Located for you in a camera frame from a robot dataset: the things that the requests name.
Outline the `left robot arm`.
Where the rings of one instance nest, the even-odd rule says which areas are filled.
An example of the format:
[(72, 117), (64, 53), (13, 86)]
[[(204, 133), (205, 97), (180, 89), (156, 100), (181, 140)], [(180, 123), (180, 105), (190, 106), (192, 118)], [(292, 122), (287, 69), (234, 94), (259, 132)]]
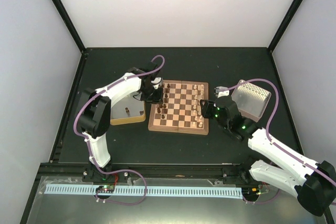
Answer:
[(82, 92), (73, 131), (88, 144), (89, 160), (96, 165), (94, 175), (100, 181), (108, 181), (113, 174), (112, 167), (107, 165), (111, 156), (106, 140), (112, 107), (133, 93), (139, 93), (143, 102), (161, 103), (163, 80), (157, 75), (162, 67), (163, 65), (151, 61), (144, 69), (129, 69), (122, 77), (105, 87)]

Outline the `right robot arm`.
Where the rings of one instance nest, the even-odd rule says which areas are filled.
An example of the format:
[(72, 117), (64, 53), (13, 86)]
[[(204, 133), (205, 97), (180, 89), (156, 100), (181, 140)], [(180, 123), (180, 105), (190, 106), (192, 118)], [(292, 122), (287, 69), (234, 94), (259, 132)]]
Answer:
[(272, 161), (262, 160), (238, 171), (239, 179), (250, 184), (266, 182), (294, 196), (311, 214), (321, 217), (335, 200), (335, 168), (327, 161), (318, 163), (300, 155), (271, 137), (265, 128), (241, 115), (230, 96), (215, 101), (200, 100), (201, 114), (214, 119), (233, 139), (246, 141), (250, 149)]

